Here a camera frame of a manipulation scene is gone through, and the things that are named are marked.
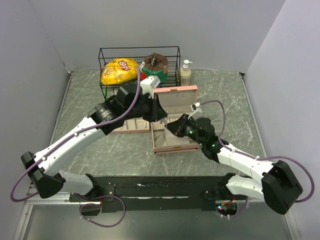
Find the pink jewelry box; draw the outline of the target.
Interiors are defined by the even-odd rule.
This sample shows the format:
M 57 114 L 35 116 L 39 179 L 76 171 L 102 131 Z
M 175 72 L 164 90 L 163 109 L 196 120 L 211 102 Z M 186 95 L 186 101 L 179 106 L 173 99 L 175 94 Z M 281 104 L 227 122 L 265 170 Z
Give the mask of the pink jewelry box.
M 153 152 L 156 155 L 196 151 L 200 145 L 188 137 L 176 137 L 165 124 L 178 120 L 183 114 L 191 114 L 191 104 L 195 103 L 198 95 L 196 85 L 156 88 L 162 108 L 167 117 L 150 124 Z

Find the pink jewelry tray insert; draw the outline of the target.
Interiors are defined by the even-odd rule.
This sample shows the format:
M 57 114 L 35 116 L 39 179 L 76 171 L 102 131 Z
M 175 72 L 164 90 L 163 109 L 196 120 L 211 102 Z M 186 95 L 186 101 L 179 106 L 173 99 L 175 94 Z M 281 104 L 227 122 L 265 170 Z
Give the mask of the pink jewelry tray insert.
M 127 119 L 123 126 L 116 128 L 111 134 L 137 134 L 149 133 L 151 130 L 150 123 L 142 118 Z

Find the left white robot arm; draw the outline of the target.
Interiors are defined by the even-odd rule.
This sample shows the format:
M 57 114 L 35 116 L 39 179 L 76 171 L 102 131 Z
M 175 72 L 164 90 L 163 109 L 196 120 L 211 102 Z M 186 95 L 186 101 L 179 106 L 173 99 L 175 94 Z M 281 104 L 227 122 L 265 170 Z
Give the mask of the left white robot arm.
M 69 192 L 94 201 L 99 195 L 99 188 L 93 177 L 63 171 L 67 161 L 88 145 L 122 127 L 126 120 L 142 118 L 151 123 L 165 117 L 167 113 L 161 107 L 153 86 L 145 82 L 128 83 L 121 86 L 115 95 L 97 104 L 65 136 L 37 153 L 24 153 L 21 160 L 41 198 Z

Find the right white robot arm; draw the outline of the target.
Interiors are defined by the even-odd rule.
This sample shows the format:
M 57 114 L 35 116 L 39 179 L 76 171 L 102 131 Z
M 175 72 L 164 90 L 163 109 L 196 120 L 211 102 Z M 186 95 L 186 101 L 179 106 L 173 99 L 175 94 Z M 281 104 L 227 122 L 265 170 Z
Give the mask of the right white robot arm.
M 178 120 L 166 124 L 176 137 L 188 137 L 201 146 L 210 160 L 230 166 L 245 174 L 233 175 L 218 187 L 223 199 L 243 195 L 263 200 L 274 212 L 284 215 L 303 193 L 303 188 L 290 166 L 282 161 L 261 161 L 250 157 L 215 133 L 209 118 L 194 119 L 183 114 Z

